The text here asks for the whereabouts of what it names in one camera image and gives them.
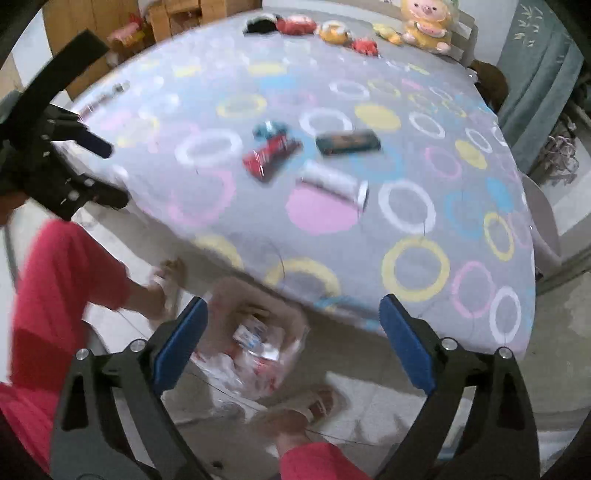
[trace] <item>screw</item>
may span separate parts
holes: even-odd
[[[513,356],[513,352],[509,350],[506,346],[499,348],[499,355],[501,358],[505,360],[509,360]]]
[[[133,342],[131,342],[131,345],[129,346],[129,349],[132,352],[141,352],[146,346],[146,341],[142,340],[142,339],[138,339],[138,340],[134,340]]]
[[[444,338],[441,341],[441,346],[445,350],[451,352],[457,348],[457,342],[453,338]]]
[[[76,352],[76,359],[84,360],[88,356],[88,348],[81,348]]]

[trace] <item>hand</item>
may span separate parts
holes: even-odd
[[[0,226],[8,223],[13,211],[19,208],[28,199],[23,192],[11,192],[0,196]]]

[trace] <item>polka dot bedsheet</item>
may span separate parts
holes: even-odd
[[[105,77],[74,109],[129,82],[87,120],[115,153],[69,151],[124,181],[140,209],[196,248],[340,321],[383,334],[378,304],[394,293],[465,348],[523,354],[531,216],[497,118],[465,69],[381,40],[382,57],[368,58],[313,35],[245,37],[252,16],[187,32]],[[265,120],[303,143],[269,184],[242,165]],[[324,159],[316,148],[320,133],[363,128],[381,151]],[[309,159],[369,181],[366,210],[299,183]]]

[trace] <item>plush toy face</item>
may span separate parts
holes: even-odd
[[[441,0],[407,0],[407,8],[418,20],[443,22],[449,10]]]

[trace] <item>curtain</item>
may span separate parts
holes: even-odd
[[[499,126],[523,173],[534,166],[582,65],[579,48],[544,0],[517,5],[498,63],[509,84]]]

